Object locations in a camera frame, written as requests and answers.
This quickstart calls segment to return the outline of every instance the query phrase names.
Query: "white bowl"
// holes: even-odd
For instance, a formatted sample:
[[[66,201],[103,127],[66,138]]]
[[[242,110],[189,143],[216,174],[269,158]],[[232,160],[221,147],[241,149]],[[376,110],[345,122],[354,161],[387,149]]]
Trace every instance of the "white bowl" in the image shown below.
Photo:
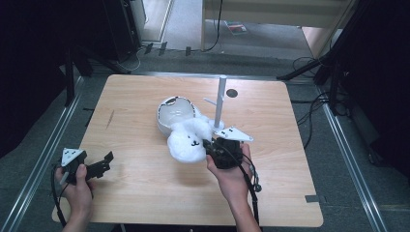
[[[200,117],[199,109],[184,97],[171,97],[158,107],[157,125],[165,136],[171,134],[171,125],[184,120]]]

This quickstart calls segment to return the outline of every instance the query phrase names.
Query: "wooden table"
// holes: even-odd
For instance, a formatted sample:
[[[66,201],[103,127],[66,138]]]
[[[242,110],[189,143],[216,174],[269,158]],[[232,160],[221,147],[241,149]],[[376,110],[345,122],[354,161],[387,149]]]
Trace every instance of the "wooden table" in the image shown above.
[[[215,107],[203,98],[214,99],[218,83],[179,76],[107,80],[80,146],[88,154],[86,163],[114,154],[111,170],[95,180],[92,221],[235,224],[206,161],[176,161],[157,128],[158,106],[173,96],[188,98],[213,118]],[[238,97],[225,98],[222,120],[254,138],[250,150],[263,188],[257,194],[261,226],[320,226],[319,203],[305,199],[316,192],[285,84],[228,79],[227,89],[237,90]]]

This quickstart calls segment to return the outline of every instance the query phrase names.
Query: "white plastic piece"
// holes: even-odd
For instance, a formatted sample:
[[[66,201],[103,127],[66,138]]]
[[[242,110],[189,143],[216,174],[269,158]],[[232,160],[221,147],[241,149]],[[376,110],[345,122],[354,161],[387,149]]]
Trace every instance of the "white plastic piece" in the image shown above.
[[[228,140],[238,140],[247,142],[253,141],[253,137],[243,133],[242,131],[234,127],[230,127],[225,130],[219,130],[216,132],[216,135]]]
[[[60,186],[62,186],[64,183],[66,183],[67,178],[69,177],[70,172],[65,172],[63,175],[63,178],[61,178],[60,181]]]
[[[220,127],[220,116],[222,114],[222,105],[225,95],[226,75],[220,76],[220,84],[218,86],[217,110],[215,112],[214,128]]]
[[[82,152],[84,152],[84,150],[65,148],[63,150],[63,157],[61,158],[61,165],[66,166],[79,155],[81,155]]]
[[[212,100],[210,100],[210,99],[208,99],[208,98],[204,98],[204,101],[205,101],[205,102],[208,102],[208,103],[211,103],[211,104],[213,104],[213,105],[217,105],[217,103],[216,103],[215,101],[212,101]]]

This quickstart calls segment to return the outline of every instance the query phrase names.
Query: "person's left hand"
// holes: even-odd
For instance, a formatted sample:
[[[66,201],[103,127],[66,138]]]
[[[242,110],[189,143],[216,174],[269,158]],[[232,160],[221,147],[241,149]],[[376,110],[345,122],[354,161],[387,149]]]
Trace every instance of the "person's left hand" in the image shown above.
[[[85,228],[93,215],[93,195],[89,184],[85,181],[87,168],[81,164],[76,171],[76,185],[64,184],[62,189],[66,188],[63,195],[69,201],[71,207],[70,219],[65,227],[70,228],[72,225]],[[63,178],[63,168],[59,167],[55,172],[55,179],[60,182]]]

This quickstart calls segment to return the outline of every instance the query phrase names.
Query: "vertical rod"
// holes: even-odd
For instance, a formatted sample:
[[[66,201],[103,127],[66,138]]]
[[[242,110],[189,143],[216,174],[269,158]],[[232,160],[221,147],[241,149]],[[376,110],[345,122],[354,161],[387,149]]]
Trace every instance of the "vertical rod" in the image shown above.
[[[223,97],[225,94],[226,75],[220,76],[220,86],[218,87],[217,110],[215,113],[214,128],[220,127],[220,115],[222,114]]]

